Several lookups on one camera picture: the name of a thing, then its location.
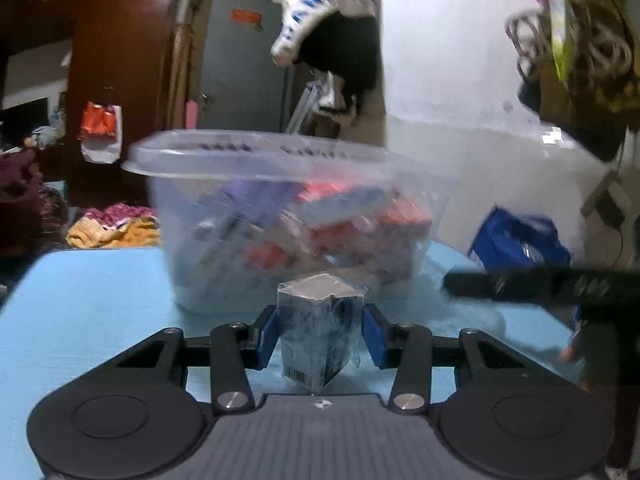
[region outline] gray door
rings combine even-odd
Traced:
[[[269,0],[213,0],[200,79],[198,127],[280,132],[287,70],[271,59],[282,7]]]

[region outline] pink patterned fabric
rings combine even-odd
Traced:
[[[113,204],[104,211],[91,207],[84,212],[84,216],[92,218],[105,227],[116,227],[132,218],[143,216],[156,217],[156,210],[150,207],[132,206],[127,204]]]

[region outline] white plastic bag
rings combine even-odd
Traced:
[[[333,12],[343,16],[375,16],[376,0],[282,0],[282,32],[271,47],[276,65],[292,65],[300,44]]]

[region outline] blue bag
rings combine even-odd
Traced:
[[[485,269],[568,266],[571,262],[571,253],[560,243],[550,218],[517,217],[497,206],[482,224],[468,256]]]

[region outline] wooden cabinet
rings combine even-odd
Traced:
[[[144,183],[82,158],[76,139],[87,101],[122,107],[128,146],[162,128],[176,0],[0,0],[0,50],[73,37],[66,94],[63,173],[70,201],[106,206],[144,200]]]

